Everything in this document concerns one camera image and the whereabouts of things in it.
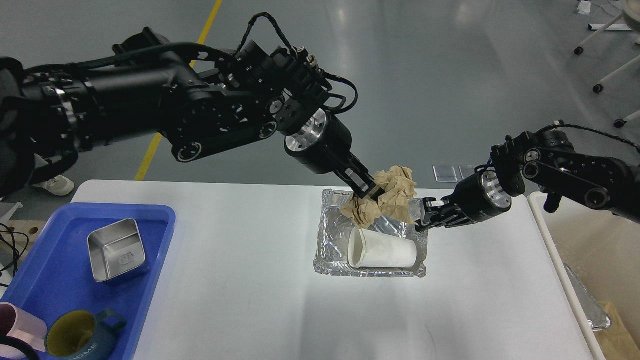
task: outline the yellow floor line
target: yellow floor line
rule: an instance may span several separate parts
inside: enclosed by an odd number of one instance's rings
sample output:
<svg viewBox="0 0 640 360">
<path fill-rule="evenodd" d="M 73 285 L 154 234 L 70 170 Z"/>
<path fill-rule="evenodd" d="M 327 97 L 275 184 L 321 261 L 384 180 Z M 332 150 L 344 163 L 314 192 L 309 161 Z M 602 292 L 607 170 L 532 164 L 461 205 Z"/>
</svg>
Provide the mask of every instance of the yellow floor line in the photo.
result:
<svg viewBox="0 0 640 360">
<path fill-rule="evenodd" d="M 204 28 L 200 33 L 198 44 L 204 44 L 205 40 L 207 40 L 207 35 L 211 30 L 213 20 L 215 20 L 216 15 L 218 14 L 218 10 L 220 10 L 220 5 L 222 5 L 222 0 L 216 0 L 216 4 L 213 6 L 213 9 L 209 14 L 209 18 L 207 19 L 207 22 L 204 24 Z M 192 61 L 190 63 L 191 67 L 193 67 L 193 64 L 195 64 L 195 61 Z M 151 166 L 151 161 L 153 161 L 154 156 L 156 155 L 156 151 L 158 150 L 158 146 L 160 145 L 160 140 L 162 140 L 162 135 L 155 134 L 153 140 L 151 140 L 149 148 L 147 149 L 147 153 L 145 154 L 145 157 L 142 159 L 142 163 L 138 168 L 138 173 L 136 174 L 136 177 L 133 178 L 135 181 L 142 181 L 145 179 L 147 171 L 149 170 L 149 166 Z"/>
</svg>

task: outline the blue mug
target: blue mug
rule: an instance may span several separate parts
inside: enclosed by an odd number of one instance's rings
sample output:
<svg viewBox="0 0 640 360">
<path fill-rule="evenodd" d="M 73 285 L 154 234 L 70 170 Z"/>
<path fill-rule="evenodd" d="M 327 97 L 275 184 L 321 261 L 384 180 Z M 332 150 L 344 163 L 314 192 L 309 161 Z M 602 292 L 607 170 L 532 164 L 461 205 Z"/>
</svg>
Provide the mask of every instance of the blue mug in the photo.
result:
<svg viewBox="0 0 640 360">
<path fill-rule="evenodd" d="M 106 320 L 118 322 L 110 325 Z M 74 310 L 59 317 L 47 333 L 45 346 L 49 355 L 68 360 L 105 360 L 118 342 L 117 332 L 127 320 L 112 309 L 93 315 L 89 311 Z"/>
</svg>

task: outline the gray floor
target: gray floor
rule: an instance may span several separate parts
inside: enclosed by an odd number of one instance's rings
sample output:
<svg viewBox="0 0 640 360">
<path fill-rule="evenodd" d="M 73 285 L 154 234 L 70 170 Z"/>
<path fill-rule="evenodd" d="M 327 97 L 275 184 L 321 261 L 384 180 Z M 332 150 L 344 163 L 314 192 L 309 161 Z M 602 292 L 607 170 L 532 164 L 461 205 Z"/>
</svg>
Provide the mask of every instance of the gray floor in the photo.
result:
<svg viewBox="0 0 640 360">
<path fill-rule="evenodd" d="M 608 4 L 599 0 L 597 3 Z M 213 0 L 3 1 L 0 49 L 25 66 L 110 55 L 112 44 L 150 26 L 174 41 L 197 40 Z M 611 16 L 593 7 L 578 15 L 562 1 L 311 1 L 226 0 L 207 45 L 237 45 L 248 19 L 269 11 L 294 45 L 304 45 L 324 69 L 360 91 L 340 119 L 353 134 L 353 152 L 374 172 L 392 165 L 414 169 L 421 188 L 436 183 L 432 165 L 484 163 L 504 135 L 535 131 L 554 120 L 596 127 L 638 141 L 640 124 L 614 129 L 612 120 L 640 109 L 640 68 L 616 78 L 605 92 L 591 87 L 640 54 L 637 33 L 605 33 L 573 55 L 587 24 Z M 617 11 L 606 5 L 609 12 Z M 252 38 L 265 50 L 279 45 L 266 22 Z M 576 150 L 638 164 L 630 147 L 569 130 Z M 89 179 L 131 180 L 150 136 L 81 155 L 67 173 Z M 163 140 L 149 181 L 311 184 L 338 186 L 289 158 L 282 137 L 190 164 L 175 162 Z M 71 195 L 56 198 L 25 188 L 5 201 L 25 207 L 15 218 L 43 220 Z"/>
</svg>

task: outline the metal box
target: metal box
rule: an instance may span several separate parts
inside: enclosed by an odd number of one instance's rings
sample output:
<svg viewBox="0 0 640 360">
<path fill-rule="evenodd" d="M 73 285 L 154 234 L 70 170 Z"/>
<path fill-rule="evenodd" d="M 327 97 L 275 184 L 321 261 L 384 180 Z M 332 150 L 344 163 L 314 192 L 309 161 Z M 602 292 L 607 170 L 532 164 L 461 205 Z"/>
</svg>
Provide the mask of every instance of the metal box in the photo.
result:
<svg viewBox="0 0 640 360">
<path fill-rule="evenodd" d="M 97 282 L 118 286 L 149 270 L 140 230 L 132 218 L 92 232 L 87 244 Z"/>
</svg>

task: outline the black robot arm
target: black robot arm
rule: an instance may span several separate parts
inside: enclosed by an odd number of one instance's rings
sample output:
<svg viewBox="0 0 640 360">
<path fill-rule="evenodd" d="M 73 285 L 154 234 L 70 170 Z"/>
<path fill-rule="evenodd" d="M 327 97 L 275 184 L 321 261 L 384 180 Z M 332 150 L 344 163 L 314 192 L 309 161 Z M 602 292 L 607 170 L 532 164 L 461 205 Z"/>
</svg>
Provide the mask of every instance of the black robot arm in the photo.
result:
<svg viewBox="0 0 640 360">
<path fill-rule="evenodd" d="M 380 191 L 335 116 L 356 98 L 345 106 L 330 81 L 355 86 L 325 72 L 304 48 L 268 55 L 248 42 L 223 51 L 170 43 L 145 28 L 113 50 L 109 58 L 26 70 L 0 59 L 0 197 L 62 173 L 78 152 L 155 132 L 179 162 L 280 132 L 286 152 L 311 171 L 334 172 L 360 197 Z M 193 60 L 214 67 L 197 74 Z M 340 104 L 329 107 L 331 98 Z M 60 160 L 33 172 L 34 153 Z"/>
<path fill-rule="evenodd" d="M 577 154 L 557 127 L 586 129 L 560 123 L 537 133 L 507 136 L 504 144 L 492 147 L 490 164 L 477 167 L 451 195 L 440 201 L 422 200 L 423 215 L 417 229 L 475 224 L 505 213 L 511 209 L 511 197 L 524 194 L 524 179 L 548 194 L 544 209 L 549 213 L 567 197 L 640 224 L 640 167 L 616 158 Z M 638 150 L 637 145 L 616 139 Z"/>
</svg>

